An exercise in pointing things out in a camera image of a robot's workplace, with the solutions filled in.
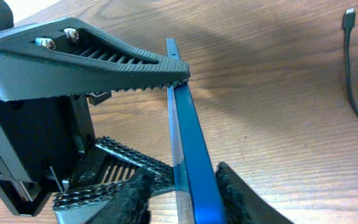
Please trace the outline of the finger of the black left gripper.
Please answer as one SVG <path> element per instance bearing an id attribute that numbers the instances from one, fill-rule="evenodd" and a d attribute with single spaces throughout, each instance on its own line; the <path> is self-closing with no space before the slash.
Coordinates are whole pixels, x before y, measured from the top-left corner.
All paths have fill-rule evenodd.
<path id="1" fill-rule="evenodd" d="M 179 59 L 131 46 L 67 17 L 0 31 L 0 101 L 180 85 Z"/>
<path id="2" fill-rule="evenodd" d="M 151 197 L 175 190 L 173 167 L 109 137 L 97 138 L 70 178 L 70 187 L 54 196 L 57 221 L 86 223 L 140 168 L 154 173 Z"/>

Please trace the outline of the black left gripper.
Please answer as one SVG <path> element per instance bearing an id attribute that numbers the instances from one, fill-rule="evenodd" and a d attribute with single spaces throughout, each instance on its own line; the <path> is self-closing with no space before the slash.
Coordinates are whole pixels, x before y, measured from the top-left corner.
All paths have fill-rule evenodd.
<path id="1" fill-rule="evenodd" d="M 0 101 L 0 199 L 34 217 L 54 192 L 96 184 L 106 170 L 86 95 Z"/>

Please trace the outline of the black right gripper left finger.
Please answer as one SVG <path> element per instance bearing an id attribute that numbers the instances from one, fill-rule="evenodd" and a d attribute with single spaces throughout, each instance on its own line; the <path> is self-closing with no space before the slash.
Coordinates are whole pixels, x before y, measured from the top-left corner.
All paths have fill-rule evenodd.
<path id="1" fill-rule="evenodd" d="M 149 224 L 151 214 L 148 206 L 153 183 L 153 172 L 137 169 L 122 189 L 86 224 Z"/>

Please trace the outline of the blue Samsung Galaxy smartphone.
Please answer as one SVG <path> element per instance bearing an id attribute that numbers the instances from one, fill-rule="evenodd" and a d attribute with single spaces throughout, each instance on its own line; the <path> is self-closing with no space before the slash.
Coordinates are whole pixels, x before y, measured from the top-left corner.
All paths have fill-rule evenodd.
<path id="1" fill-rule="evenodd" d="M 179 223 L 226 223 L 226 214 L 187 83 L 167 89 Z"/>

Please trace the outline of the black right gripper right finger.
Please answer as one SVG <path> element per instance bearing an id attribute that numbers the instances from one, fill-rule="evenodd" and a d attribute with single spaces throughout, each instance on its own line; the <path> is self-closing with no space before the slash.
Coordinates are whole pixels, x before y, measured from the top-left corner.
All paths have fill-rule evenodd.
<path id="1" fill-rule="evenodd" d="M 262 200 L 225 162 L 215 172 L 230 224 L 291 224 L 291 221 Z"/>

